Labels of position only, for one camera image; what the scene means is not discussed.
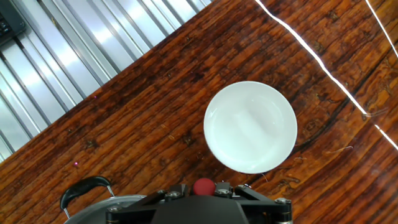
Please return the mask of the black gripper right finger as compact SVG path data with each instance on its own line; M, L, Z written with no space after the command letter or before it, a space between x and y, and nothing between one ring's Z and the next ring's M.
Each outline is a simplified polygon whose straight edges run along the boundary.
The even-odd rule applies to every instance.
M249 223L292 224L292 201L289 199L273 200L248 185L232 187L228 182L216 184L216 196L238 202Z

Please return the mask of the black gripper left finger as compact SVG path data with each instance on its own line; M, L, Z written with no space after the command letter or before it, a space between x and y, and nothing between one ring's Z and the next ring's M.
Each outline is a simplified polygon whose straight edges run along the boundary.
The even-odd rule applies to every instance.
M138 223L151 220L161 205L189 196L186 184L172 185L168 190L156 191L127 207L109 207L106 223Z

